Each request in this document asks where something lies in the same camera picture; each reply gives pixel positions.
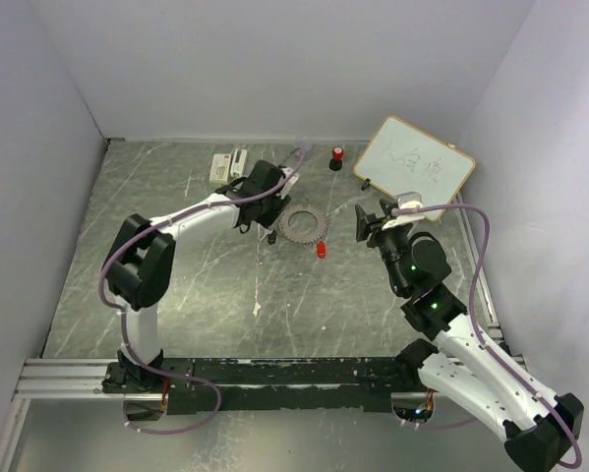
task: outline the orange object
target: orange object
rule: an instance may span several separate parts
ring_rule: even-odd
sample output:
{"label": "orange object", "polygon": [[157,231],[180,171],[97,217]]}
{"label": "orange object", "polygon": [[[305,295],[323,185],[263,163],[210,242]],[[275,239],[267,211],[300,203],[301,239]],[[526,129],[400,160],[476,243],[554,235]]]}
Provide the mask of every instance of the orange object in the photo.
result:
{"label": "orange object", "polygon": [[321,241],[316,245],[316,252],[318,253],[318,257],[324,259],[326,256],[326,246],[324,245],[324,241]]}
{"label": "orange object", "polygon": [[169,390],[169,379],[163,379],[163,397],[160,400],[160,406],[164,409],[167,408],[167,391]]}

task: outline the gray wall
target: gray wall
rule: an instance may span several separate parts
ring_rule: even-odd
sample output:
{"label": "gray wall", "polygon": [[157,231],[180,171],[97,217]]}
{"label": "gray wall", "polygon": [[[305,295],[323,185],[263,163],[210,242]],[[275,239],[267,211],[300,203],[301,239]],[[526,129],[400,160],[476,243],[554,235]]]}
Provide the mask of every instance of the gray wall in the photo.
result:
{"label": "gray wall", "polygon": [[478,161],[465,198],[493,221],[504,334],[585,403],[589,470],[589,0],[537,2],[460,144]]}
{"label": "gray wall", "polygon": [[101,151],[31,6],[0,1],[0,430],[49,329]]}
{"label": "gray wall", "polygon": [[532,0],[30,0],[104,136],[456,142]]}

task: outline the black metal bar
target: black metal bar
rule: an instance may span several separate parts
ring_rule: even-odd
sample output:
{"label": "black metal bar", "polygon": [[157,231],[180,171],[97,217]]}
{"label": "black metal bar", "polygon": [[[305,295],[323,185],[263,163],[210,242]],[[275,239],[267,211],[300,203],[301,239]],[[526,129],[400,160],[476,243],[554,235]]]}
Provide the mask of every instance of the black metal bar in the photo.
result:
{"label": "black metal bar", "polygon": [[[163,370],[209,379],[222,392],[222,411],[362,408],[390,412],[394,392],[424,391],[393,357],[302,359],[165,359]],[[105,393],[143,392],[119,363],[108,366]],[[162,382],[148,392],[162,393]],[[167,413],[210,411],[211,388],[171,379]]]}

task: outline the marble floor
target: marble floor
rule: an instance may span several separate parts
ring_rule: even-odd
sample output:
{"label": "marble floor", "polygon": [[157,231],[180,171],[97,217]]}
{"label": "marble floor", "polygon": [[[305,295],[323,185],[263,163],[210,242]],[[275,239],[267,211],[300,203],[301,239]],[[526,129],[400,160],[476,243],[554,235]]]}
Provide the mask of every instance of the marble floor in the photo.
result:
{"label": "marble floor", "polygon": [[[343,144],[344,168],[327,164],[334,145],[316,145],[291,192],[329,215],[326,258],[282,237],[270,246],[255,227],[225,231],[176,250],[172,281],[159,304],[159,335],[168,357],[390,356],[417,333],[404,320],[377,250],[355,241],[354,206],[381,213],[373,188],[352,173],[365,144]],[[119,320],[97,298],[99,271],[122,221],[188,207],[211,193],[211,157],[246,148],[250,162],[280,163],[291,145],[113,142],[102,165],[76,254],[43,356],[112,358]],[[304,219],[298,222],[301,226]],[[423,221],[443,244],[453,274],[447,286],[466,303],[472,256],[461,214]],[[487,318],[478,298],[481,323]]]}

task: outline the metal gear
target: metal gear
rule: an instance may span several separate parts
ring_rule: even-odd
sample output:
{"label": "metal gear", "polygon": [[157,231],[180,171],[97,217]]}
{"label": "metal gear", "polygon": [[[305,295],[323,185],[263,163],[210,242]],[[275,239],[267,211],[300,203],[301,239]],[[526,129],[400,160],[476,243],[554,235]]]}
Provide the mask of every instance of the metal gear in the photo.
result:
{"label": "metal gear", "polygon": [[[290,218],[296,213],[308,213],[316,219],[316,229],[309,233],[298,233],[290,226]],[[297,244],[316,244],[326,237],[329,230],[329,217],[320,208],[309,204],[289,205],[281,212],[278,220],[279,232]]]}

